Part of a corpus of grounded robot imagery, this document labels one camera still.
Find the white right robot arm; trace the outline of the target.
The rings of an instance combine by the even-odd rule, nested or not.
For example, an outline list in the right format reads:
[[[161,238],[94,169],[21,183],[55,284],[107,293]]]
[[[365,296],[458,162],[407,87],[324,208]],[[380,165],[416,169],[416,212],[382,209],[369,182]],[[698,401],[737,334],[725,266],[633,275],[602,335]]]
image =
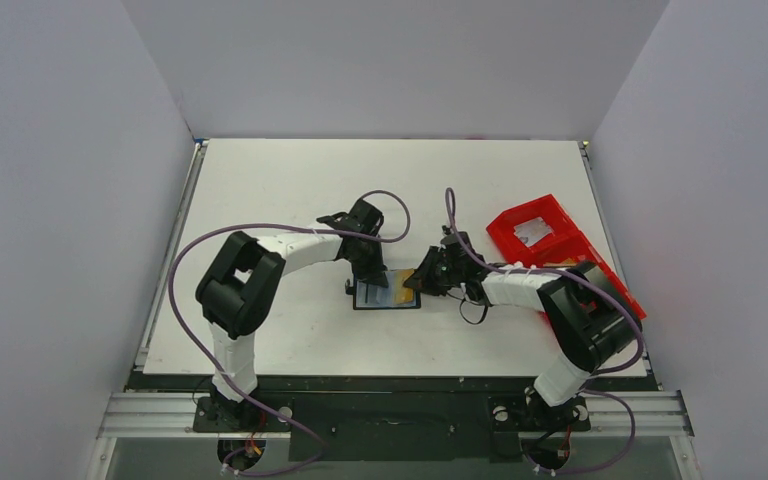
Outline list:
[[[563,415],[564,403],[593,377],[612,372],[608,361],[629,345],[636,348],[634,360],[642,356],[641,321],[598,264],[582,261],[552,269],[488,263],[466,233],[444,233],[403,284],[431,296],[457,289],[486,308],[522,307],[545,316],[560,352],[526,392],[524,413],[532,424],[552,425]]]

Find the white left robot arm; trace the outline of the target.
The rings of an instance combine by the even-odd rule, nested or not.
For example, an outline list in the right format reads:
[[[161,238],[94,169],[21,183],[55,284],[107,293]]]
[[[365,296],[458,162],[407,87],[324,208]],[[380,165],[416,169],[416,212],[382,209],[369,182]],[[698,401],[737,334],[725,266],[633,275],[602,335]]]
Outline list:
[[[308,227],[270,224],[275,235],[253,237],[242,228],[230,234],[196,288],[210,323],[218,362],[213,384],[223,397],[219,416],[232,429],[251,427],[258,402],[254,368],[255,332],[273,305],[286,275],[318,263],[345,260],[354,277],[388,287],[379,231],[383,213],[361,198],[347,212],[316,219]]]

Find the black leather card holder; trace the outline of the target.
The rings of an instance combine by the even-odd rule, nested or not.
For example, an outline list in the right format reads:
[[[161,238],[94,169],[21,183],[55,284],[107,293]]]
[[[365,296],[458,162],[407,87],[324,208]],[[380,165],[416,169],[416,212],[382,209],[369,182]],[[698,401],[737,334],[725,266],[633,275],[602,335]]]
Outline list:
[[[412,310],[421,308],[421,296],[415,290],[404,286],[404,282],[415,272],[414,269],[389,270],[385,272],[387,287],[367,284],[357,278],[348,279],[344,285],[345,294],[352,299],[352,308],[359,311]]]

